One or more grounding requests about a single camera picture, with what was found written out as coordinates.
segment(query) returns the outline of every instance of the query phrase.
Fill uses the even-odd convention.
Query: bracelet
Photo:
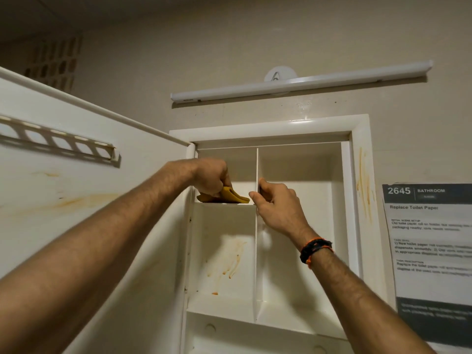
[[[322,248],[327,248],[333,251],[332,242],[325,240],[322,237],[315,237],[312,240],[308,241],[302,250],[300,251],[300,260],[303,263],[306,263],[309,268],[311,268],[311,255],[313,255],[315,252],[321,250]]]

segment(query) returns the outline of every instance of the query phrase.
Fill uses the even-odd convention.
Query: yellow sponge
[[[231,186],[223,186],[223,190],[220,191],[220,197],[213,197],[203,193],[197,196],[197,200],[200,202],[225,202],[230,204],[249,203],[247,197],[238,195]]]

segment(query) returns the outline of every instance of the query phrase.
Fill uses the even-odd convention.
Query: black bracelet
[[[324,238],[314,238],[310,242],[308,242],[300,251],[300,260],[303,263],[306,263],[312,254],[314,254],[316,251],[321,250],[322,248],[328,248],[332,251],[332,244],[333,243],[331,241],[325,240]]]

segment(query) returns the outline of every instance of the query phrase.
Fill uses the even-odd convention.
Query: fluorescent light bar
[[[392,65],[389,67],[363,69],[360,71],[338,72],[299,77],[238,86],[196,90],[193,92],[171,93],[170,98],[176,103],[192,103],[212,101],[216,99],[247,97],[261,94],[290,92],[293,90],[336,87],[350,84],[391,81],[394,79],[415,78],[425,76],[433,67],[433,61]]]

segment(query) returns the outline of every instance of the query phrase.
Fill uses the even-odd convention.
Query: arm
[[[285,234],[300,251],[318,235],[310,228],[300,200],[284,184],[260,180],[263,194],[251,192],[259,214],[274,230]],[[434,354],[404,321],[330,250],[311,256],[311,268],[331,301],[339,321],[358,354]]]
[[[0,280],[0,353],[62,353],[108,298],[146,236],[190,185],[230,186],[223,160],[169,162]]]

